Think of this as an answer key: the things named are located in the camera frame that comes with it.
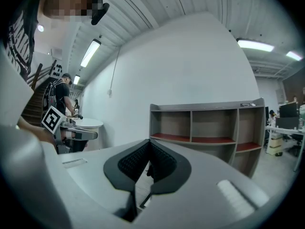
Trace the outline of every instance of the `black shirt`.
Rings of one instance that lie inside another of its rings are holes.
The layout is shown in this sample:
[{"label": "black shirt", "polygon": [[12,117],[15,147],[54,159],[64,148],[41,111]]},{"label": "black shirt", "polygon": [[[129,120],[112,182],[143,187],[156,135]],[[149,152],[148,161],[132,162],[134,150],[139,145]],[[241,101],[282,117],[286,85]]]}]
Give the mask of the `black shirt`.
[{"label": "black shirt", "polygon": [[58,81],[58,83],[60,83],[59,85],[56,86],[56,90],[55,90],[55,96],[56,96],[56,108],[63,114],[65,115],[66,113],[66,104],[65,101],[63,99],[63,97],[69,97],[70,95],[70,90],[69,87],[67,86],[67,84],[60,79]]},{"label": "black shirt", "polygon": [[26,0],[12,16],[3,40],[12,66],[25,81],[31,72],[38,6],[39,0]]}]

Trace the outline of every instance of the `desk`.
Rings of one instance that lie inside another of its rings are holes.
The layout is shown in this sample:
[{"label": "desk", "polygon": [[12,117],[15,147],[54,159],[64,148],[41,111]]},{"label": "desk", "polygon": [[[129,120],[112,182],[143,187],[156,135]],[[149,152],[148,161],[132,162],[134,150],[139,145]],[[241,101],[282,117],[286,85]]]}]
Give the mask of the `desk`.
[{"label": "desk", "polygon": [[89,119],[89,118],[83,118],[81,119],[73,119],[75,121],[75,126],[78,128],[82,128],[88,131],[96,132],[97,133],[97,139],[90,140],[88,142],[88,147],[84,149],[84,151],[92,151],[97,150],[101,148],[101,144],[99,143],[99,127],[103,125],[102,121],[95,120],[95,119]]},{"label": "desk", "polygon": [[296,171],[298,169],[299,165],[300,165],[301,158],[302,158],[302,152],[303,152],[304,145],[305,145],[305,130],[299,131],[299,130],[293,130],[293,129],[276,128],[276,127],[272,127],[272,126],[266,126],[266,130],[270,130],[268,147],[271,143],[271,136],[272,136],[273,132],[278,132],[278,133],[282,133],[282,134],[286,134],[286,135],[297,134],[297,135],[302,135],[303,136],[300,154],[299,154],[299,157],[297,158],[296,165],[295,165],[295,168],[294,168],[294,171]]}]

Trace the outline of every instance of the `staircase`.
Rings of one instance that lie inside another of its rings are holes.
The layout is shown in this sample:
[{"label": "staircase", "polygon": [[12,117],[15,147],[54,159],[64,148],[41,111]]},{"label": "staircase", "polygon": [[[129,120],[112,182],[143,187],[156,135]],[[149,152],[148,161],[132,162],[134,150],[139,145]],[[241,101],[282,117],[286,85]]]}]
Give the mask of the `staircase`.
[{"label": "staircase", "polygon": [[32,98],[25,106],[21,116],[31,125],[41,126],[42,101],[44,92],[50,82],[56,81],[55,78],[48,78],[34,92]]}]

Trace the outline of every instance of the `round table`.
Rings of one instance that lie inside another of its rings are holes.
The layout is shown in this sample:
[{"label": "round table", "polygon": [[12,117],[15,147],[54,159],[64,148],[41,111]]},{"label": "round table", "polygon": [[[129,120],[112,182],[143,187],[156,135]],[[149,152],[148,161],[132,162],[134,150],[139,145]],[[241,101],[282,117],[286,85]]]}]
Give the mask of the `round table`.
[{"label": "round table", "polygon": [[81,119],[74,119],[75,126],[83,129],[95,129],[99,128],[103,125],[102,121],[95,120],[95,119],[89,119],[89,118],[83,118]]},{"label": "round table", "polygon": [[92,151],[92,150],[98,150],[102,148],[102,142],[100,142],[100,133],[99,133],[99,127],[103,125],[102,121],[95,120],[95,119],[89,119],[89,118],[83,118],[81,119],[73,119],[75,121],[75,126],[78,128],[82,128],[88,131],[96,132],[97,138],[94,140],[89,140],[88,146],[84,148],[84,151]]}]

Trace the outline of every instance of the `stair railing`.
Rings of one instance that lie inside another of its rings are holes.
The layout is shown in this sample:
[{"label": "stair railing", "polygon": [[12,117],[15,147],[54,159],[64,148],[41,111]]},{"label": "stair railing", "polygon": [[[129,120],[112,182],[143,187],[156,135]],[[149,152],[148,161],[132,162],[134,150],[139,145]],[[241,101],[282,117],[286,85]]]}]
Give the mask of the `stair railing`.
[{"label": "stair railing", "polygon": [[46,75],[51,74],[55,63],[56,63],[56,60],[54,60],[54,63],[51,66],[44,68],[43,70],[41,70],[42,63],[40,63],[37,71],[35,73],[29,75],[29,77],[27,79],[27,84],[31,87],[32,90],[35,90],[37,81],[39,81],[41,78],[45,77]]}]

